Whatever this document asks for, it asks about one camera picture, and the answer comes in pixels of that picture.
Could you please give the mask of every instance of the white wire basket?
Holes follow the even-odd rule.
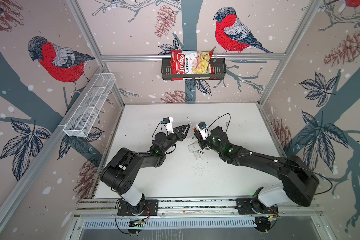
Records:
[[[112,73],[100,73],[98,75],[95,83],[64,127],[63,131],[69,137],[88,136],[113,84],[115,84],[115,76]]]

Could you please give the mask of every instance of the bag of chips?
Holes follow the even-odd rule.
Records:
[[[213,50],[209,52],[171,50],[172,74],[213,73],[213,69],[210,63],[212,54]],[[171,78],[171,81],[187,79],[192,78]]]

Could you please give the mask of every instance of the white table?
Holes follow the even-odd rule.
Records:
[[[201,121],[208,126],[225,113],[231,114],[227,134],[232,144],[279,156],[255,103],[149,104],[125,106],[107,163],[121,147],[137,152],[148,151],[152,145],[152,133],[163,118],[173,117],[173,127],[189,124],[187,117],[194,126]],[[221,126],[225,131],[228,119],[228,115],[220,118],[210,130]],[[167,155],[160,167],[140,169],[134,184],[146,197],[252,195],[261,186],[281,182],[259,170],[229,165],[214,151],[203,150],[205,154],[196,160],[188,151],[187,140],[176,145],[176,150]],[[119,195],[100,182],[95,198],[119,198]]]

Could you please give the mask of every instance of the black basket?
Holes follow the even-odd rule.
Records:
[[[210,80],[211,78],[214,79],[224,79],[226,73],[226,65],[225,65],[225,58],[211,58],[210,63],[212,65],[212,69],[214,73],[207,73],[207,74],[171,74],[171,59],[163,58],[161,60],[161,74],[163,76],[163,80],[171,80],[171,78],[203,78],[203,80]]]

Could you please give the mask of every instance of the bird head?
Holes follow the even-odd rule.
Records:
[[[29,41],[28,51],[29,51],[29,55],[33,61],[36,59],[39,61],[44,60],[43,52],[41,51],[41,48],[47,42],[48,41],[45,38],[43,38],[42,36],[35,36],[34,38],[32,38]]]
[[[216,12],[213,19],[221,23],[226,16],[231,14],[236,15],[236,11],[233,9],[233,7],[223,7]]]

